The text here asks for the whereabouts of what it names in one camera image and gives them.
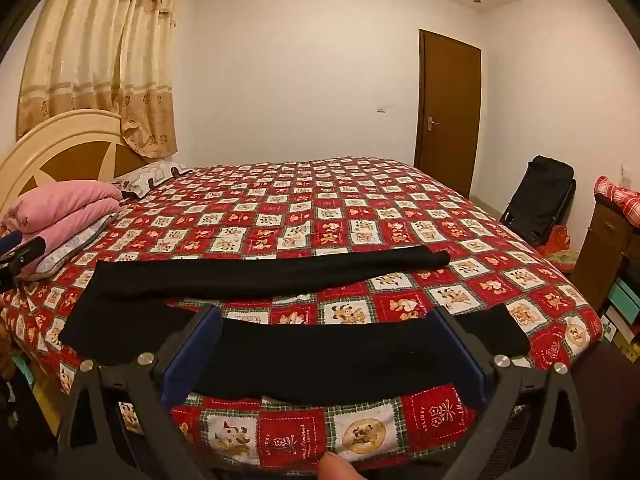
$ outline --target wooden cabinet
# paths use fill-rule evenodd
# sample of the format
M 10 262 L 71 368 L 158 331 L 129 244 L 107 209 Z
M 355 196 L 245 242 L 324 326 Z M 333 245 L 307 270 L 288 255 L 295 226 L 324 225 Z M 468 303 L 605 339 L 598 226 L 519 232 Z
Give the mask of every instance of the wooden cabinet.
M 640 257 L 640 234 L 612 203 L 598 199 L 571 281 L 600 310 L 625 257 Z

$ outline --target bed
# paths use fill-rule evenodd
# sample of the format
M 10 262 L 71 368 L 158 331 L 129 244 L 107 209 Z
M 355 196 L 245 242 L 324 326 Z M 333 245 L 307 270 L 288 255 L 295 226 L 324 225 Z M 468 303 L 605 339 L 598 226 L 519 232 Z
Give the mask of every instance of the bed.
M 25 136 L 0 166 L 0 210 L 51 180 L 109 180 L 143 164 L 120 142 L 116 114 L 57 116 Z M 15 177 L 7 182 L 6 174 Z M 601 338 L 600 320 L 584 298 L 487 213 L 411 166 L 356 156 L 196 168 L 172 178 L 142 199 L 127 199 L 118 219 L 57 275 L 3 294 L 0 309 L 21 346 L 68 392 L 82 356 L 57 336 L 99 259 L 298 258 L 416 244 L 448 251 L 450 266 L 294 298 L 208 303 L 235 319 L 328 324 L 401 321 L 436 304 L 461 314 L 504 302 L 530 339 L 530 353 L 514 361 L 526 367 L 570 364 Z M 185 308 L 198 304 L 180 301 Z M 326 354 L 355 372 L 360 359 L 375 358 L 357 348 Z M 268 362 L 286 367 L 287 356 Z M 257 365 L 238 363 L 247 373 Z M 475 419 L 450 385 L 331 407 L 191 394 L 172 416 L 212 463 L 299 473 L 313 471 L 325 450 L 362 467 L 408 462 L 453 446 Z M 345 436 L 358 429 L 374 431 L 354 446 Z

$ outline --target folded black cloth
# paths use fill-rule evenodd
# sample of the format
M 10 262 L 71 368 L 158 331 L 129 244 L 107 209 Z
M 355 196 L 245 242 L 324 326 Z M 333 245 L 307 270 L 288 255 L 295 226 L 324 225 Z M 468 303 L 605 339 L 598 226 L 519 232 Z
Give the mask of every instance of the folded black cloth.
M 92 293 L 113 299 L 262 300 L 318 292 L 390 272 L 441 269 L 449 261 L 447 251 L 433 253 L 425 246 L 274 260 L 100 260 L 88 286 Z

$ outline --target red checkered cloth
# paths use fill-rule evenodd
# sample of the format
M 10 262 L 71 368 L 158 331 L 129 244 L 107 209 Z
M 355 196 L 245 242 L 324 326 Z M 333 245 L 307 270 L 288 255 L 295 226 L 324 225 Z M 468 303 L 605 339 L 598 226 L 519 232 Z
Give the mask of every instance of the red checkered cloth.
M 640 193 L 616 186 L 604 175 L 596 180 L 593 193 L 602 195 L 616 204 L 622 210 L 627 221 L 634 227 L 640 228 Z

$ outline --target wooden door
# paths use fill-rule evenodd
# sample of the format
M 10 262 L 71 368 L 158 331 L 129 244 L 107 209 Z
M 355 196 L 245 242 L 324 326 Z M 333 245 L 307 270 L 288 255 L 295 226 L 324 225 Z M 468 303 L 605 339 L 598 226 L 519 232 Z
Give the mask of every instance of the wooden door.
M 467 198 L 478 146 L 480 60 L 480 49 L 420 30 L 414 166 Z

